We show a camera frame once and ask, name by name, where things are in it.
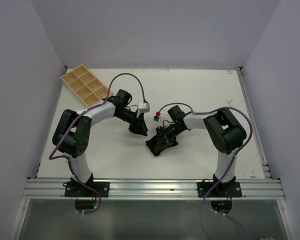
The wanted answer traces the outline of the black underwear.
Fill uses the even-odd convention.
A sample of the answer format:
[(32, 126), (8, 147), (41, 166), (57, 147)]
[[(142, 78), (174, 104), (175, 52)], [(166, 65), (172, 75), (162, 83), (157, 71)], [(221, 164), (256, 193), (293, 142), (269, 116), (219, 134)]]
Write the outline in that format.
[(178, 142), (174, 138), (167, 142), (164, 137), (156, 134), (150, 140), (147, 140), (145, 144), (150, 152), (158, 157), (165, 149), (177, 146)]

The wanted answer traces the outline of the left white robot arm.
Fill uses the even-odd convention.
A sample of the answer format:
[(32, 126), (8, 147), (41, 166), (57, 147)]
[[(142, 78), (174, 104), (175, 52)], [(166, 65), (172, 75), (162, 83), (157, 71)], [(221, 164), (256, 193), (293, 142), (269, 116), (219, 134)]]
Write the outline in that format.
[(76, 190), (82, 196), (89, 196), (94, 190), (91, 182), (93, 174), (85, 156), (94, 125), (115, 117), (128, 123), (129, 132), (145, 137), (148, 135), (144, 114), (150, 111), (150, 104), (144, 100), (136, 111), (132, 111), (128, 107), (131, 99), (130, 93), (120, 89), (115, 96), (104, 98), (94, 106), (78, 111), (63, 111), (52, 137), (55, 149), (49, 159), (67, 160), (71, 178), (77, 182)]

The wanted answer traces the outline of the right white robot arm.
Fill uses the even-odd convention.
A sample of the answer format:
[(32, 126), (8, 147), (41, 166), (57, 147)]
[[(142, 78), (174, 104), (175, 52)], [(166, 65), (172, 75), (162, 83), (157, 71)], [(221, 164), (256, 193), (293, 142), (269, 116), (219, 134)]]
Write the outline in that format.
[(194, 113), (185, 113), (178, 105), (167, 112), (172, 122), (168, 126), (157, 127), (156, 135), (146, 141), (146, 146), (157, 157), (165, 149), (177, 146), (177, 136), (182, 132), (192, 129), (206, 130), (218, 151), (210, 195), (225, 196), (236, 182), (236, 152), (244, 145), (247, 137), (245, 129), (228, 108), (221, 108), (214, 114), (209, 113), (205, 118)]

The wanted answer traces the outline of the wooden compartment tray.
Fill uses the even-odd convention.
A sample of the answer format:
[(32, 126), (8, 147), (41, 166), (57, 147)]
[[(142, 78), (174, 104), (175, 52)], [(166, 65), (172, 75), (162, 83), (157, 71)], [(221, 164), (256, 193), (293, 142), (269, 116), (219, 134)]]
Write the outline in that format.
[(108, 94), (107, 86), (84, 64), (79, 65), (60, 78), (86, 107), (96, 105), (105, 99)]

